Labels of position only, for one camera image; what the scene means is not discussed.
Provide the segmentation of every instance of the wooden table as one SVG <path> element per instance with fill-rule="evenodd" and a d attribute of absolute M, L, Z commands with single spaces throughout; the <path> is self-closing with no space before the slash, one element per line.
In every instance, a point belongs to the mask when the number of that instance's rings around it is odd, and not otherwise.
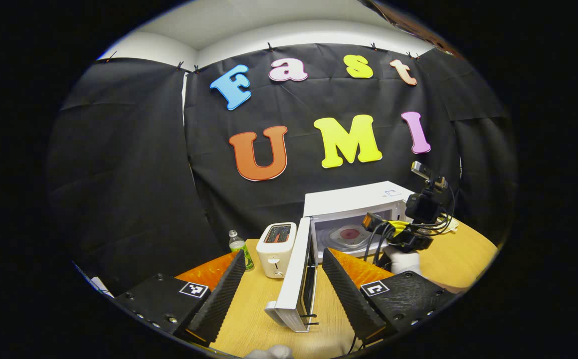
<path fill-rule="evenodd" d="M 429 280 L 447 286 L 471 286 L 497 252 L 488 239 L 464 223 L 459 224 L 457 232 L 434 238 L 428 250 L 419 252 L 421 272 Z M 257 242 L 258 239 L 247 240 L 254 270 L 242 276 L 220 333 L 210 347 L 238 357 L 274 345 L 290 347 L 295 359 L 329 359 L 346 354 L 355 334 L 321 264 L 317 268 L 313 309 L 318 315 L 314 321 L 320 325 L 311 326 L 308 333 L 295 333 L 264 313 L 266 303 L 277 299 L 282 279 L 264 275 L 255 251 Z M 361 345 L 358 340 L 355 348 Z"/>

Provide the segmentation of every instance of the water bottle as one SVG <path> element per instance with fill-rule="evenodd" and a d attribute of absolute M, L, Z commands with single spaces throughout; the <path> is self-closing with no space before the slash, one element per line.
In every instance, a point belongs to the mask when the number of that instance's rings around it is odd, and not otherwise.
<path fill-rule="evenodd" d="M 232 252 L 236 252 L 236 250 L 243 250 L 245 252 L 245 265 L 247 271 L 253 269 L 253 261 L 251 259 L 251 255 L 247 250 L 247 245 L 245 244 L 245 240 L 238 236 L 238 232 L 235 230 L 229 231 L 229 248 L 231 248 Z"/>

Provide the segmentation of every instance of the black fabric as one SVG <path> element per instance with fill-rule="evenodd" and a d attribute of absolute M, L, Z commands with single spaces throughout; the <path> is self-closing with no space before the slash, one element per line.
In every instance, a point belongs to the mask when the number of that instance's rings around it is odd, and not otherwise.
<path fill-rule="evenodd" d="M 346 72 L 345 55 L 364 56 L 373 69 L 370 79 L 355 79 Z M 268 73 L 275 59 L 294 57 L 304 63 L 309 77 L 302 82 L 274 83 Z M 389 65 L 400 59 L 418 79 L 409 86 Z M 248 66 L 251 98 L 233 111 L 209 84 L 238 64 Z M 457 137 L 443 104 L 433 95 L 432 82 L 407 55 L 356 45 L 308 44 L 262 50 L 211 64 L 187 78 L 185 131 L 195 183 L 209 222 L 217 236 L 237 229 L 243 237 L 258 238 L 275 222 L 295 222 L 302 217 L 304 195 L 381 181 L 391 181 L 420 191 L 423 179 L 410 172 L 420 161 L 459 187 Z M 421 114 L 421 124 L 432 150 L 421 155 L 410 148 L 412 138 L 403 112 Z M 373 132 L 383 159 L 323 168 L 321 132 L 313 125 L 319 118 L 335 118 L 350 131 L 353 117 L 373 117 Z M 271 163 L 269 140 L 262 132 L 284 125 L 287 168 L 267 181 L 252 182 L 239 175 L 229 137 L 253 131 L 255 159 L 259 166 Z"/>
<path fill-rule="evenodd" d="M 226 253 L 202 215 L 185 155 L 183 80 L 168 64 L 99 62 L 56 120 L 51 206 L 77 264 L 115 295 Z"/>
<path fill-rule="evenodd" d="M 462 179 L 455 217 L 497 245 L 510 231 L 517 193 L 517 149 L 508 112 L 467 61 L 433 49 L 419 64 L 457 134 Z"/>

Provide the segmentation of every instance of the white toaster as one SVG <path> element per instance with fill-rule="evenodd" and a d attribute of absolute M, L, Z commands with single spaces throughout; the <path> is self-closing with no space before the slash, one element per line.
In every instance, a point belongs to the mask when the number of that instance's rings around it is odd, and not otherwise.
<path fill-rule="evenodd" d="M 255 247 L 264 275 L 284 278 L 291 258 L 297 225 L 292 222 L 274 223 L 266 227 Z"/>

